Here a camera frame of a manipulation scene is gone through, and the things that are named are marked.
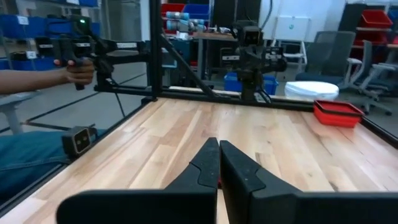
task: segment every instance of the human arm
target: human arm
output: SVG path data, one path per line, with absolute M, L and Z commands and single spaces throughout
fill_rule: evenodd
M 69 61 L 66 68 L 50 71 L 0 71 L 0 95 L 8 95 L 25 91 L 41 90 L 66 83 L 90 84 L 93 79 L 94 66 L 89 60 L 83 66 L 75 67 Z

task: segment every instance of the metal bar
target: metal bar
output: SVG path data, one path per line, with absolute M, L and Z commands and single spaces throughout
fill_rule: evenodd
M 127 55 L 127 56 L 108 56 L 108 61 L 112 65 L 119 65 L 125 63 L 148 62 L 149 55 Z
M 385 140 L 385 142 L 398 149 L 398 138 L 396 136 L 386 131 L 384 128 L 380 127 L 375 122 L 371 121 L 365 116 L 362 117 L 361 124 L 372 133 Z
M 157 97 L 162 91 L 162 49 L 160 38 L 160 0 L 149 1 L 150 20 L 150 70 L 153 97 Z
M 200 77 L 196 76 L 195 72 L 191 70 L 189 64 L 184 61 L 181 55 L 174 49 L 173 45 L 164 36 L 161 35 L 160 37 L 163 47 L 177 61 L 177 63 L 185 69 L 187 76 L 191 78 L 208 97 L 214 98 L 216 96 L 214 92 L 202 82 Z
M 231 105 L 242 105 L 242 106 L 259 106 L 264 108 L 275 108 L 275 109 L 282 109 L 282 110 L 296 110 L 296 111 L 306 111 L 312 112 L 313 111 L 313 102 L 309 101 L 296 101 L 296 100 L 285 100 L 285 99 L 272 99 L 272 103 L 261 103 L 256 101 L 243 101 L 238 98 L 233 97 L 216 97 L 216 98 L 209 98 L 206 95 L 192 93 L 189 91 L 183 90 L 173 90 L 168 91 L 164 90 L 161 97 L 166 98 L 175 98 L 181 100 L 195 100 L 195 101 L 204 101 L 204 102 L 211 102 L 211 103 L 226 103 Z
M 203 79 L 203 39 L 198 40 L 198 70 L 197 76 Z
M 94 91 L 100 91 L 105 93 L 120 93 L 137 96 L 153 96 L 153 91 L 150 88 L 142 90 L 132 88 L 131 86 L 94 86 Z
M 8 66 L 11 70 L 13 70 L 13 66 L 12 66 L 12 61 L 11 61 L 11 54 L 10 51 L 8 50 L 8 46 L 7 46 L 7 42 L 6 40 L 4 40 L 4 35 L 2 33 L 2 25 L 0 24 L 0 41 L 2 43 L 3 49 L 4 49 L 4 53 L 6 53 L 6 57 L 7 57 L 7 61 L 8 61 Z

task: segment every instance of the wooden table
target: wooden table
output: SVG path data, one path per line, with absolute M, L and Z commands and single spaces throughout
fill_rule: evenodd
M 88 189 L 167 186 L 208 137 L 228 140 L 304 191 L 396 191 L 398 151 L 365 127 L 321 125 L 312 113 L 159 99 L 0 219 L 55 223 L 58 204 Z M 228 223 L 218 194 L 218 223 Z

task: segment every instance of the blue jeans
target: blue jeans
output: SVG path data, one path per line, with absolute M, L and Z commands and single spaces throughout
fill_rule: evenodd
M 57 165 L 67 163 L 62 134 L 34 131 L 0 136 L 0 201 L 18 194 Z

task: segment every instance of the gray chair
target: gray chair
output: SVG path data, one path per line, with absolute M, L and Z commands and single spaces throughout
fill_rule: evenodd
M 396 72 L 398 67 L 385 63 L 372 65 L 369 75 L 361 83 L 357 83 L 359 92 L 364 94 L 362 107 L 365 114 L 369 114 L 371 107 L 384 110 L 386 115 L 392 114 L 390 107 L 379 101 L 380 95 L 394 91 L 396 86 L 396 83 L 392 81 L 379 79 L 381 73 L 386 70 Z
M 360 61 L 349 58 L 355 33 L 348 31 L 321 31 L 307 49 L 305 71 L 296 75 L 296 81 L 318 81 L 347 88 L 351 67 Z
M 380 80 L 378 77 L 382 71 L 395 70 L 395 68 L 381 63 L 372 64 L 372 43 L 367 40 L 364 40 L 363 42 L 364 52 L 362 65 L 349 79 L 348 88 L 358 90 L 364 95 L 361 100 L 361 106 L 363 107 L 365 114 L 369 114 L 370 108 L 374 106 L 384 110 L 386 114 L 391 115 L 391 109 L 379 102 L 379 95 L 385 93 L 385 91 L 392 91 L 395 87 L 395 83 Z
M 7 96 L 0 96 L 0 113 L 4 113 L 13 134 L 22 133 L 21 123 L 17 117 L 16 109 L 19 104 L 39 94 L 38 91 L 16 93 Z

